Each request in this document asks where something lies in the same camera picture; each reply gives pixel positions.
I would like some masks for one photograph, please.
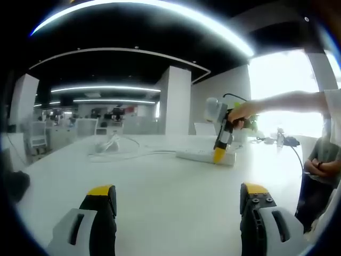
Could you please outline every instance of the white table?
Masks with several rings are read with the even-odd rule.
[[[211,148],[215,137],[129,136],[140,150]],[[295,212],[301,166],[289,147],[248,142],[234,167],[199,163],[174,154],[94,163],[88,152],[96,137],[66,146],[29,166],[31,186],[18,210],[46,247],[52,228],[78,208],[93,187],[117,192],[117,255],[240,255],[240,185],[264,185],[278,206]],[[121,139],[122,150],[137,144]]]

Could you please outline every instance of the white chair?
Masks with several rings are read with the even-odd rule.
[[[96,135],[97,124],[97,119],[78,118],[75,124],[76,136],[78,138],[84,138]]]
[[[196,135],[217,135],[214,124],[194,123]]]
[[[30,129],[30,146],[31,148],[47,146],[45,122],[32,122]]]

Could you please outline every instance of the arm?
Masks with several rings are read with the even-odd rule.
[[[250,100],[234,108],[229,114],[229,121],[251,115],[271,111],[288,110],[300,112],[320,112],[329,114],[328,105],[324,92],[289,92],[269,97],[262,100]]]
[[[320,177],[329,177],[327,173],[321,172],[319,169],[317,169],[313,163],[308,159],[304,163],[304,169],[312,174],[318,175]]]
[[[320,164],[320,171],[333,176],[338,174],[341,170],[341,161],[333,161],[330,163]]]
[[[336,175],[341,171],[341,148],[333,162],[320,164],[319,170],[330,175]]]

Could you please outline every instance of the window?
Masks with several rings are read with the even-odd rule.
[[[303,50],[278,52],[250,60],[251,98],[262,99],[290,91],[319,91],[313,70]],[[258,129],[266,135],[278,127],[288,135],[320,137],[323,119],[318,113],[271,111],[259,115]]]
[[[155,107],[155,118],[159,118],[159,117],[160,117],[160,101],[156,103],[156,107]]]

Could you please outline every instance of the white wall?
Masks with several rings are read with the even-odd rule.
[[[233,93],[247,100],[251,98],[247,65],[231,69],[192,86],[189,134],[195,134],[194,122],[205,123],[206,99],[209,97],[221,99],[225,93]],[[229,108],[234,108],[235,102],[243,102],[229,95],[226,96],[224,101]]]
[[[22,131],[22,125],[30,122],[33,117],[34,102],[39,80],[25,74],[15,83],[11,103],[10,124],[17,126],[17,132]]]
[[[152,119],[155,117],[155,106],[154,105],[138,105],[137,116],[147,117]]]
[[[160,93],[160,134],[187,135],[190,119],[191,72],[170,66],[156,85]]]

